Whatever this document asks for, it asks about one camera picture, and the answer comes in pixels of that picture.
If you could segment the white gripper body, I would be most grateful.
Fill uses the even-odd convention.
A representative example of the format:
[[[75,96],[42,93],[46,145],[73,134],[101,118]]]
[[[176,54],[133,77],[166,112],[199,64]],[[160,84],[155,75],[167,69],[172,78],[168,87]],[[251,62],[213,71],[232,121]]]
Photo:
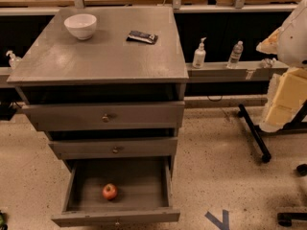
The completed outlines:
[[[260,129],[276,132],[288,124],[307,101],[307,70],[291,67],[270,80]]]

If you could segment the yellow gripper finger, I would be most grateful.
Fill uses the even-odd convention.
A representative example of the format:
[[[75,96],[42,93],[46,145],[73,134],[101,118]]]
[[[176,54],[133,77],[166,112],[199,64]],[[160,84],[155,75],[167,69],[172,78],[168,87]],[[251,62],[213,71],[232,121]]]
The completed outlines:
[[[278,40],[281,35],[281,28],[274,30],[266,39],[259,42],[256,51],[264,54],[278,54]]]

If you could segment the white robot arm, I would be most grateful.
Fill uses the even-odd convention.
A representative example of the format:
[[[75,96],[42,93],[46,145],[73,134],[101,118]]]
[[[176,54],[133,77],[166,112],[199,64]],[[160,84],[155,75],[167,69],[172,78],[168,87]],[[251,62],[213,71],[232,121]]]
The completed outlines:
[[[276,132],[292,121],[307,101],[307,0],[302,0],[256,50],[277,55],[289,67],[284,74],[272,76],[259,124],[265,132]]]

